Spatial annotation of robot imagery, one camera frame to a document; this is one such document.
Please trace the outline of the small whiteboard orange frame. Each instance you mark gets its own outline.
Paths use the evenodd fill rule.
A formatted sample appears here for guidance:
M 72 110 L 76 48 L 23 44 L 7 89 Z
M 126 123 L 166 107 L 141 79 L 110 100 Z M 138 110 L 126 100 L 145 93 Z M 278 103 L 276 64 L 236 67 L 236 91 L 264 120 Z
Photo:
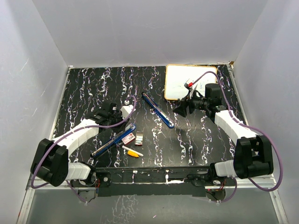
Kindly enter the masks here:
M 194 82 L 197 78 L 207 71 L 217 73 L 214 66 L 199 65 L 177 65 L 169 64 L 166 66 L 164 98 L 166 100 L 177 100 L 185 97 L 188 90 L 184 87 L 185 83 Z

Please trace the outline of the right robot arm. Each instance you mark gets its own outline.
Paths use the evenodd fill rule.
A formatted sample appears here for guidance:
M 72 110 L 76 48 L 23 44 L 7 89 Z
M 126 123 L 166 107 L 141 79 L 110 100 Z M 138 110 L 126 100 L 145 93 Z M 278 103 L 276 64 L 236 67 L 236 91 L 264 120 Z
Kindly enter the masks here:
M 206 84 L 206 96 L 202 96 L 192 83 L 186 83 L 188 94 L 179 100 L 174 113 L 186 117 L 195 110 L 203 110 L 211 121 L 220 127 L 235 145 L 232 160 L 212 163 L 208 179 L 219 185 L 225 177 L 246 179 L 273 173 L 272 146 L 263 135 L 251 131 L 222 103 L 218 84 Z

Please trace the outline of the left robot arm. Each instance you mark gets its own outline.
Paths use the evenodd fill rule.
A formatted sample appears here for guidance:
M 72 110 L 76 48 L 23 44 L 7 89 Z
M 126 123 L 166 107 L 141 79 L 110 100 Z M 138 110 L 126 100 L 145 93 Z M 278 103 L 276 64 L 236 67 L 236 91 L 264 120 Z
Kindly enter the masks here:
M 124 130 L 132 110 L 130 105 L 118 108 L 115 103 L 104 102 L 101 108 L 87 114 L 64 135 L 41 140 L 31 165 L 32 177 L 38 177 L 54 187 L 71 180 L 80 180 L 86 186 L 94 185 L 97 178 L 91 167 L 82 162 L 69 162 L 69 157 L 105 129 L 112 128 L 114 132 Z

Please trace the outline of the red white staple box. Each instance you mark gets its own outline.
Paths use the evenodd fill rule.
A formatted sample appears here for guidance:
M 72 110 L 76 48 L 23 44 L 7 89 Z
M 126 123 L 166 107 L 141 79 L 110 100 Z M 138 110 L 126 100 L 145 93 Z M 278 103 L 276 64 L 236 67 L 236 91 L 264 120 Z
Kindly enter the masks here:
M 132 142 L 134 139 L 135 139 L 134 134 L 130 133 L 130 134 L 126 135 L 125 137 L 123 137 L 121 140 L 122 140 L 124 145 L 127 145 L 130 142 Z

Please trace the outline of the yellow marker cap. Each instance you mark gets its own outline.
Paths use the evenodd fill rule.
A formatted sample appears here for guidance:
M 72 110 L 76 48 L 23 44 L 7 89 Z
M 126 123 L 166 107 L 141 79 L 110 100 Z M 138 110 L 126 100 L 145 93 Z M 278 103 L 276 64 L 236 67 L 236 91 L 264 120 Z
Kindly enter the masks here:
M 128 155 L 129 155 L 129 156 L 132 156 L 132 157 L 134 157 L 134 158 L 138 158 L 138 157 L 139 157 L 139 155 L 136 154 L 136 153 L 134 153 L 133 151 L 128 151 Z

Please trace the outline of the white marker pen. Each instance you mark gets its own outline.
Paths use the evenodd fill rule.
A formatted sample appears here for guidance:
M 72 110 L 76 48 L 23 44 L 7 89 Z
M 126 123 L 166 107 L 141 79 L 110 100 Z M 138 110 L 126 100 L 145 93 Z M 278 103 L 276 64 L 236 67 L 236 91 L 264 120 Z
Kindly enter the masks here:
M 140 156 L 140 157 L 143 157 L 143 154 L 142 154 L 142 153 L 137 152 L 137 151 L 135 151 L 135 150 L 133 150 L 133 149 L 131 149 L 131 148 L 129 148 L 129 147 L 122 146 L 122 148 L 125 149 L 125 150 L 127 150 L 127 151 L 130 152 L 131 154 L 134 153 L 134 154 L 136 154 L 136 155 L 138 155 L 138 156 Z

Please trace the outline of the staple tray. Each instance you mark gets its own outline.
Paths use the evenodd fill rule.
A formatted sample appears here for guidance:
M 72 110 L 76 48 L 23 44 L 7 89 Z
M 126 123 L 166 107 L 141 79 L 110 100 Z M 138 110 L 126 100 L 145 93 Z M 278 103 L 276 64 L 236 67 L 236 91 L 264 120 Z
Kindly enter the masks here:
M 136 132 L 135 145 L 142 146 L 143 144 L 143 132 Z

